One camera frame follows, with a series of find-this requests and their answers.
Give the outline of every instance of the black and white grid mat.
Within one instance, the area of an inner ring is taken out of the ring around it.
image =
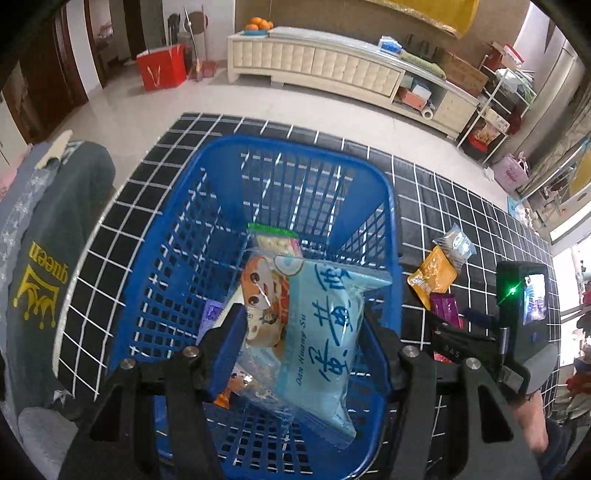
[[[547,264],[550,338],[560,348],[560,309],[548,244],[496,206],[431,171],[344,138],[259,119],[185,113],[146,155],[103,215],[82,264],[71,304],[67,307],[64,303],[67,322],[57,375],[82,403],[96,399],[104,380],[116,321],[125,305],[121,293],[150,224],[156,215],[161,215],[167,195],[193,154],[208,142],[232,134],[287,139],[343,151],[374,163],[392,180],[402,214],[403,342],[430,349],[431,333],[425,326],[424,309],[407,288],[406,277],[431,251],[433,239],[457,223],[477,250],[450,288],[459,308],[469,306],[497,313],[498,261]],[[547,412],[556,396],[557,381],[558,366],[543,388]],[[443,448],[446,424],[446,405],[440,398],[432,453]],[[439,457],[435,453],[431,458],[437,462]]]

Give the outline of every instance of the fruit plate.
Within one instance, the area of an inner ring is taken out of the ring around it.
[[[242,35],[246,35],[247,37],[265,37],[267,30],[244,30]]]

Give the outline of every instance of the paper roll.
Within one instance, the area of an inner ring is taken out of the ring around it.
[[[433,110],[431,110],[428,106],[425,106],[423,107],[423,110],[421,110],[421,115],[425,120],[430,120],[433,118]]]

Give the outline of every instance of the red bag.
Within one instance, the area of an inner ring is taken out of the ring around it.
[[[146,50],[136,61],[147,92],[177,87],[187,79],[184,65],[184,45]]]

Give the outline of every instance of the blue plastic basket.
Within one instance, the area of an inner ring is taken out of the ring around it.
[[[394,212],[390,182],[365,161],[238,135],[209,144],[180,177],[138,253],[124,290],[111,371],[130,355],[159,361],[196,343],[205,302],[224,302],[239,284],[248,260],[246,226],[252,221],[296,231],[308,258],[388,270],[393,285],[367,293],[366,301],[383,325],[400,332]],[[374,370],[372,377],[368,364],[381,372]],[[385,400],[378,391],[388,387],[375,383],[386,370],[383,356],[364,358],[358,350],[347,396],[357,434],[343,451],[297,421],[281,438],[277,419],[255,407],[234,411],[206,405],[226,476],[338,480],[360,475],[380,444]],[[158,451],[170,458],[163,398],[157,400],[156,425]]]

